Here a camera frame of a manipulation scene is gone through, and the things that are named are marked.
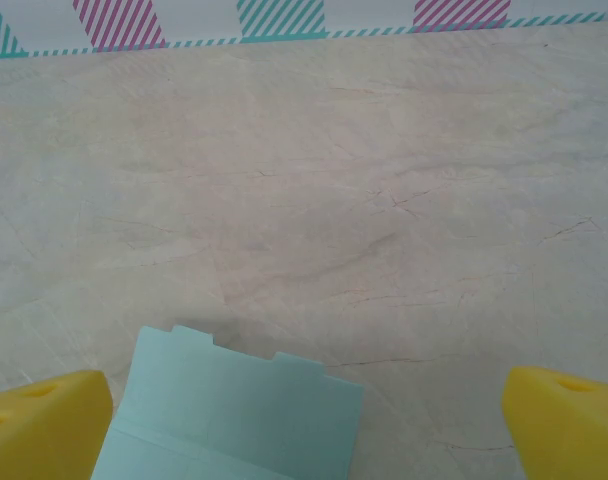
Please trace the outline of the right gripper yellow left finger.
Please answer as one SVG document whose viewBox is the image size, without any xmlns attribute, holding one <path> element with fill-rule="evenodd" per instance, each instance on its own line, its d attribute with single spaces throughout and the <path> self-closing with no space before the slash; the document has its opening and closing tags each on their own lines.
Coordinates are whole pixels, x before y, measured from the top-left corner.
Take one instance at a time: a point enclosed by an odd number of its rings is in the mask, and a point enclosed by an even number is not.
<svg viewBox="0 0 608 480">
<path fill-rule="evenodd" d="M 0 480 L 90 480 L 112 414 L 98 370 L 0 392 Z"/>
</svg>

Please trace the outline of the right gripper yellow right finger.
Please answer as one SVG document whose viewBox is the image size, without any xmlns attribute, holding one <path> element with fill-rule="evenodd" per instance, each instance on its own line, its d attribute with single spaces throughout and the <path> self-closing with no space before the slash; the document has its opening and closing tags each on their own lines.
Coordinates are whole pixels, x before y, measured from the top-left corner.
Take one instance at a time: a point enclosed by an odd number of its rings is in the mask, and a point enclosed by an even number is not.
<svg viewBox="0 0 608 480">
<path fill-rule="evenodd" d="M 510 370 L 502 412 L 527 480 L 608 480 L 608 384 Z"/>
</svg>

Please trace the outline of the light blue paper box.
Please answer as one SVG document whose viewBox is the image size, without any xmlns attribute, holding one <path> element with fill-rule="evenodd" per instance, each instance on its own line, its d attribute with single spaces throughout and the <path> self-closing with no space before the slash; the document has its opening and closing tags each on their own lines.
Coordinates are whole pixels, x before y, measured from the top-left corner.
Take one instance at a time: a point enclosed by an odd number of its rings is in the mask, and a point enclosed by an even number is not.
<svg viewBox="0 0 608 480">
<path fill-rule="evenodd" d="M 348 480 L 363 397 L 315 361 L 145 327 L 91 480 Z"/>
</svg>

